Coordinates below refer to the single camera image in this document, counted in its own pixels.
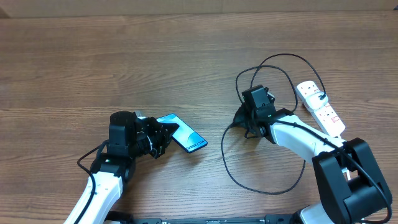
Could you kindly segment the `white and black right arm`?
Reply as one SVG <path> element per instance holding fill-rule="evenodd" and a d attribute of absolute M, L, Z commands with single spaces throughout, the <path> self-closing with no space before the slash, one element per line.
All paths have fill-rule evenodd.
<path fill-rule="evenodd" d="M 286 147 L 313 166 L 320 202 L 295 212 L 291 223 L 369 223 L 382 209 L 392 216 L 392 195 L 369 144 L 334 138 L 302 122 L 287 109 L 276 110 L 262 85 L 242 92 L 233 119 L 255 137 Z"/>

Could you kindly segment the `Samsung Galaxy smartphone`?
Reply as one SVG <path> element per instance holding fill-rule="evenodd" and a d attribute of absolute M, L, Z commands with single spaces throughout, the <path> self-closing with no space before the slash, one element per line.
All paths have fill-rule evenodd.
<path fill-rule="evenodd" d="M 157 121 L 160 123 L 179 125 L 176 132 L 173 133 L 172 138 L 187 153 L 193 153 L 208 144 L 203 137 L 201 137 L 193 128 L 180 119 L 176 114 L 168 114 L 166 116 L 157 118 Z"/>

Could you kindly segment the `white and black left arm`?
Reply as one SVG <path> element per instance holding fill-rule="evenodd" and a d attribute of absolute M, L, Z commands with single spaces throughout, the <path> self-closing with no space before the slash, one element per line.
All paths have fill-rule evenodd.
<path fill-rule="evenodd" d="M 140 119 L 128 111 L 113 113 L 109 139 L 77 161 L 89 178 L 65 222 L 104 223 L 134 174 L 136 158 L 147 154 L 159 158 L 178 128 L 177 123 L 161 123 L 153 117 Z"/>

